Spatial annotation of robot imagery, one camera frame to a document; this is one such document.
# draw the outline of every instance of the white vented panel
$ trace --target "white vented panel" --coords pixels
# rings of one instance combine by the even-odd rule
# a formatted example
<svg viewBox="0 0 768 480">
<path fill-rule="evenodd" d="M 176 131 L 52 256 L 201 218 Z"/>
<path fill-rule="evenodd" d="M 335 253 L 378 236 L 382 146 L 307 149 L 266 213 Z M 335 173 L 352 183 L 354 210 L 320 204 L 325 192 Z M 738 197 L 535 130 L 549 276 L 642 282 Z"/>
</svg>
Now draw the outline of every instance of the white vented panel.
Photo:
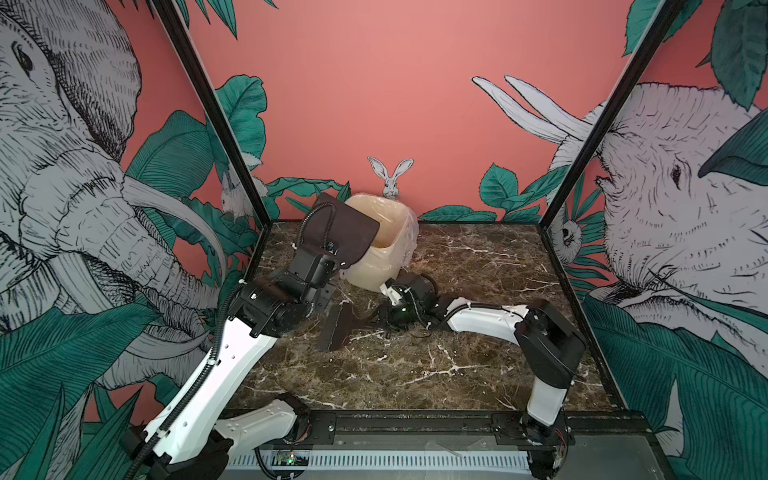
<svg viewBox="0 0 768 480">
<path fill-rule="evenodd" d="M 425 452 L 423 450 L 296 450 L 296 455 L 309 457 L 309 467 L 286 467 L 273 464 L 275 451 L 262 451 L 264 463 L 272 470 L 465 470 L 473 472 L 529 473 L 528 454 L 514 450 L 503 452 L 457 451 Z M 232 458 L 229 469 L 259 468 L 256 456 Z"/>
</svg>

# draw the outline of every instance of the trash bin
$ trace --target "trash bin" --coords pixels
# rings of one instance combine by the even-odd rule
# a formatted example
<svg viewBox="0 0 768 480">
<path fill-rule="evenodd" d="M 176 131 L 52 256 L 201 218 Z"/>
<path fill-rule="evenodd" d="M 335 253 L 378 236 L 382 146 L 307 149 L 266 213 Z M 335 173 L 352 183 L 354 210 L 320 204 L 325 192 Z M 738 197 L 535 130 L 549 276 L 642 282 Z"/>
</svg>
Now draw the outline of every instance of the trash bin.
<svg viewBox="0 0 768 480">
<path fill-rule="evenodd" d="M 419 221 L 413 210 L 396 200 L 357 194 L 345 203 L 378 221 L 381 227 L 366 254 L 342 270 L 341 277 L 352 285 L 378 292 L 387 279 L 397 277 L 400 267 L 411 263 Z"/>
</svg>

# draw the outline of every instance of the elephant eye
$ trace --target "elephant eye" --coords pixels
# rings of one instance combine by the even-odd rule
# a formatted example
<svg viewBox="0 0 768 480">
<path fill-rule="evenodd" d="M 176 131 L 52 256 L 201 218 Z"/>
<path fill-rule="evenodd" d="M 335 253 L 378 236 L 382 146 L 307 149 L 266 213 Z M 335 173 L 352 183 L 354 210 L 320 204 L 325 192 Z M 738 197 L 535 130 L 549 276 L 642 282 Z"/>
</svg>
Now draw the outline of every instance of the elephant eye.
<svg viewBox="0 0 768 480">
<path fill-rule="evenodd" d="M 29 55 L 24 53 L 22 44 L 14 41 L 11 45 L 11 50 L 13 50 L 13 54 L 16 56 L 16 61 L 18 61 L 18 64 L 21 65 L 21 67 L 24 69 L 24 73 L 29 76 L 29 72 L 32 71 L 35 66 L 32 64 L 32 59 L 29 58 Z"/>
<path fill-rule="evenodd" d="M 672 169 L 672 181 L 677 186 L 677 189 L 680 189 L 680 165 L 675 165 Z"/>
</svg>

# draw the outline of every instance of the green leaf illustration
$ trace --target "green leaf illustration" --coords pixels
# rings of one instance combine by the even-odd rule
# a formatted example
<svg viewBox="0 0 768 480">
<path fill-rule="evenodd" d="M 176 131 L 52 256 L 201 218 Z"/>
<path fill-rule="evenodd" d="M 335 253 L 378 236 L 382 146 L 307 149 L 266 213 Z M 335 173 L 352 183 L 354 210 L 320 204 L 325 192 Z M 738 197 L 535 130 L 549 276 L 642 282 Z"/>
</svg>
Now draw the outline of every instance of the green leaf illustration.
<svg viewBox="0 0 768 480">
<path fill-rule="evenodd" d="M 184 23 L 187 24 L 187 28 L 190 27 L 190 11 L 187 10 L 187 0 L 176 0 L 176 5 L 179 5 L 181 10 L 181 16 L 184 17 Z"/>
<path fill-rule="evenodd" d="M 192 209 L 194 213 L 205 220 L 205 223 L 213 229 L 216 236 L 219 238 L 219 242 L 221 242 L 221 248 L 224 250 L 225 254 L 248 254 L 248 249 L 240 245 L 240 239 L 247 231 L 252 232 L 250 228 L 244 230 L 241 225 L 235 223 L 232 214 L 225 214 L 213 205 L 209 203 L 204 204 L 197 198 L 184 200 L 184 203 Z M 174 232 L 176 232 L 176 235 L 179 238 L 192 245 L 199 243 L 207 252 L 215 256 L 213 247 L 196 228 L 172 215 L 161 213 L 161 216 L 163 217 L 163 220 L 165 220 L 165 223 L 167 223 L 170 228 L 174 229 Z"/>
<path fill-rule="evenodd" d="M 430 210 L 419 219 L 429 222 L 493 221 L 496 220 L 496 214 L 485 211 L 475 212 L 463 205 L 444 205 Z"/>
<path fill-rule="evenodd" d="M 109 398 L 109 392 L 106 389 L 95 386 L 94 397 L 96 398 L 96 410 L 98 411 L 98 418 L 102 422 L 106 422 L 114 413 L 118 410 L 114 407 L 112 399 Z"/>
<path fill-rule="evenodd" d="M 339 190 L 339 193 L 336 195 L 336 199 L 339 202 L 346 202 L 351 196 L 352 196 L 352 190 L 351 190 L 351 187 L 349 186 L 349 182 L 347 182 L 346 185 L 344 185 L 344 187 L 342 187 L 342 189 Z"/>
<path fill-rule="evenodd" d="M 574 216 L 572 218 L 576 218 L 576 213 L 581 209 L 581 191 L 584 189 L 584 174 L 581 174 L 581 176 L 576 181 L 576 186 L 574 187 L 574 200 L 573 200 L 573 208 L 571 211 L 573 212 Z"/>
<path fill-rule="evenodd" d="M 581 218 L 582 215 L 587 213 L 589 209 L 592 208 L 592 205 L 594 205 L 594 202 L 598 199 L 598 197 L 602 193 L 603 191 L 598 188 L 597 190 L 589 194 L 589 197 L 587 197 L 587 200 L 584 200 L 584 203 L 582 203 L 581 206 L 578 208 L 578 210 L 576 210 L 576 213 L 574 214 L 574 218 L 577 218 L 577 219 Z"/>
<path fill-rule="evenodd" d="M 592 270 L 591 268 L 574 268 L 572 266 L 564 266 L 563 268 L 568 272 L 568 275 L 575 276 L 576 278 L 599 278 L 608 280 L 605 275 L 597 270 Z"/>
<path fill-rule="evenodd" d="M 554 170 L 550 170 L 544 176 L 528 185 L 521 194 L 533 194 L 531 196 L 531 201 L 546 197 L 547 194 L 555 188 L 560 187 L 569 168 L 570 166 L 564 165 L 562 167 L 557 167 Z"/>
<path fill-rule="evenodd" d="M 232 0 L 208 0 L 210 7 L 219 15 L 221 21 L 230 29 L 232 35 L 237 38 L 237 21 L 235 20 L 235 8 Z"/>
<path fill-rule="evenodd" d="M 699 178 L 720 172 L 768 186 L 768 110 L 733 134 L 699 169 Z"/>
<path fill-rule="evenodd" d="M 726 0 L 712 37 L 712 71 L 730 99 L 749 110 L 768 65 L 768 6 L 731 8 Z"/>
<path fill-rule="evenodd" d="M 672 467 L 677 480 L 701 480 L 690 472 L 685 465 L 686 460 L 686 458 L 681 457 L 667 457 L 667 461 L 670 463 L 670 467 Z"/>
<path fill-rule="evenodd" d="M 312 210 L 312 207 L 310 207 L 309 205 L 302 204 L 298 200 L 294 200 L 291 197 L 287 197 L 286 200 L 288 200 L 289 204 L 291 204 L 294 207 L 298 208 L 301 211 L 301 213 L 303 213 L 303 214 L 308 214 L 310 212 L 310 210 Z"/>
<path fill-rule="evenodd" d="M 574 260 L 573 264 L 581 265 L 581 266 L 596 266 L 597 268 L 601 268 L 606 271 L 611 271 L 611 268 L 605 263 L 598 262 L 597 260 L 593 260 L 589 257 L 576 257 L 576 260 Z"/>
<path fill-rule="evenodd" d="M 56 438 L 64 417 L 64 386 L 59 388 L 51 412 L 32 443 L 32 447 L 24 457 L 22 464 L 16 470 L 13 480 L 45 480 L 48 466 L 51 464 Z"/>
<path fill-rule="evenodd" d="M 140 389 L 104 423 L 83 449 L 65 480 L 116 479 L 125 475 L 131 459 L 120 445 L 120 440 L 130 425 L 139 394 Z"/>
<path fill-rule="evenodd" d="M 629 407 L 654 431 L 666 421 L 677 380 L 686 466 L 695 476 L 757 480 L 768 472 L 768 379 L 685 329 L 635 323 L 590 296 L 582 307 Z"/>
<path fill-rule="evenodd" d="M 516 210 L 504 215 L 502 222 L 526 222 L 526 223 L 538 223 L 541 220 L 541 216 L 538 214 L 539 207 L 525 208 L 524 210 Z"/>
<path fill-rule="evenodd" d="M 647 28 L 650 20 L 654 17 L 656 8 L 659 6 L 660 0 L 634 0 L 627 16 L 627 47 L 624 49 L 624 54 L 629 55 L 633 53 L 637 46 L 640 44 L 640 40 L 643 38 L 643 33 Z M 694 14 L 697 8 L 701 5 L 701 0 L 687 0 L 680 10 L 680 14 L 675 18 L 674 22 L 670 26 L 669 31 L 664 36 L 664 41 L 672 37 L 680 27 L 685 25 L 685 22 Z"/>
<path fill-rule="evenodd" d="M 492 164 L 480 182 L 480 198 L 489 207 L 502 208 L 502 202 L 518 194 L 518 176 Z"/>
<path fill-rule="evenodd" d="M 659 279 L 659 281 L 661 281 L 664 285 L 670 287 L 672 290 L 675 290 L 678 293 L 682 293 L 683 295 L 685 295 L 689 300 L 694 301 L 699 305 L 703 305 L 708 309 L 714 310 L 715 312 L 722 313 L 723 315 L 732 316 L 737 320 L 741 320 L 744 323 L 747 323 L 757 329 L 760 329 L 765 333 L 768 333 L 768 315 L 766 315 L 765 313 L 758 312 L 757 310 L 748 309 L 743 306 L 732 306 L 732 305 L 727 305 L 725 303 L 713 302 L 712 300 L 707 300 L 704 298 L 700 298 L 698 296 L 693 296 L 689 293 L 684 292 L 683 290 L 680 290 L 674 285 L 671 285 L 668 282 L 664 281 L 664 279 L 662 279 L 660 276 L 656 275 L 655 273 L 654 273 L 654 276 L 657 279 Z"/>
<path fill-rule="evenodd" d="M 85 389 L 160 314 L 131 303 L 90 315 L 52 308 L 0 336 L 0 472 L 13 465 L 40 432 L 59 386 L 69 411 Z"/>
<path fill-rule="evenodd" d="M 578 251 L 579 256 L 586 257 L 587 255 L 594 255 L 595 253 L 604 253 L 605 252 L 605 245 L 588 245 L 586 247 L 582 247 L 581 250 Z"/>
<path fill-rule="evenodd" d="M 232 133 L 237 139 L 240 150 L 245 154 L 261 158 L 266 144 L 264 121 L 258 115 L 266 110 L 266 93 L 258 77 L 237 75 L 227 80 L 223 87 L 216 90 L 224 115 L 230 123 Z M 230 168 L 230 161 L 221 142 L 212 127 L 208 129 L 216 172 L 219 179 Z"/>
<path fill-rule="evenodd" d="M 264 202 L 266 212 L 270 215 L 272 220 L 280 218 L 280 207 L 277 206 L 275 197 L 261 197 L 261 200 Z"/>
<path fill-rule="evenodd" d="M 747 362 L 746 358 L 744 358 L 744 355 L 742 355 L 739 350 L 736 350 L 736 347 L 726 342 L 725 339 L 722 336 L 720 336 L 718 332 L 715 332 L 715 335 L 712 337 L 712 340 L 710 340 L 710 342 L 714 343 L 715 345 L 719 346 L 722 349 L 728 350 L 735 356 L 742 359 L 744 362 Z"/>
<path fill-rule="evenodd" d="M 141 145 L 125 173 L 173 198 L 188 198 L 213 165 L 205 125 L 177 110 Z"/>
<path fill-rule="evenodd" d="M 589 282 L 585 282 L 584 280 L 579 280 L 575 278 L 569 278 L 568 282 L 571 284 L 572 287 L 580 288 L 582 290 L 587 290 L 588 292 L 591 292 L 592 290 L 597 288 L 595 285 L 592 285 Z"/>
<path fill-rule="evenodd" d="M 160 236 L 163 237 L 168 248 L 174 248 L 174 244 L 176 243 L 176 232 L 174 232 L 174 229 L 170 228 L 168 224 L 165 223 L 163 216 L 154 208 L 144 208 L 143 210 L 152 224 L 157 228 Z"/>
<path fill-rule="evenodd" d="M 163 373 L 158 373 L 149 381 L 154 385 L 154 399 L 163 404 L 163 406 L 167 406 L 176 394 L 179 393 L 179 387 Z"/>
<path fill-rule="evenodd" d="M 281 177 L 266 185 L 270 197 L 279 197 L 285 190 L 290 190 L 299 197 L 311 197 L 316 193 L 315 187 L 319 188 L 320 191 L 328 190 L 329 188 L 341 191 L 344 188 L 343 185 L 338 184 L 334 180 L 310 180 L 309 178 L 291 177 Z"/>
<path fill-rule="evenodd" d="M 526 194 L 512 195 L 502 201 L 502 208 L 504 212 L 511 212 L 517 210 L 520 207 L 530 205 L 534 200 L 534 192 L 528 192 Z"/>
<path fill-rule="evenodd" d="M 205 15 L 205 19 L 208 20 L 208 23 L 210 24 L 210 17 L 208 16 L 208 10 L 205 8 L 205 0 L 194 0 L 195 3 L 197 3 L 197 6 L 200 7 L 200 11 L 203 12 L 203 15 Z"/>
</svg>

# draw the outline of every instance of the marble tabletop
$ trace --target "marble tabletop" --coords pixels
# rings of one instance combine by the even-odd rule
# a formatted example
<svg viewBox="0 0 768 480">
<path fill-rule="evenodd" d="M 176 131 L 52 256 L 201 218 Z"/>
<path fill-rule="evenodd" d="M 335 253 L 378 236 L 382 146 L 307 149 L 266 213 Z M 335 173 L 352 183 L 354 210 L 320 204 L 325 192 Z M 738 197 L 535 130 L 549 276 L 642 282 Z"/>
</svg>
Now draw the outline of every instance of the marble tabletop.
<svg viewBox="0 0 768 480">
<path fill-rule="evenodd" d="M 287 266 L 298 223 L 276 223 L 257 274 Z M 487 303 L 540 297 L 574 322 L 536 227 L 422 224 L 408 270 L 428 273 L 441 292 Z M 333 299 L 358 315 L 384 300 L 341 280 Z M 290 391 L 316 409 L 525 409 L 534 375 L 521 350 L 476 333 L 427 333 L 419 324 L 392 333 L 359 330 L 331 353 L 315 350 L 324 315 L 279 339 L 250 371 L 228 409 L 256 409 Z M 594 361 L 585 353 L 566 399 L 570 410 L 611 410 Z"/>
</svg>

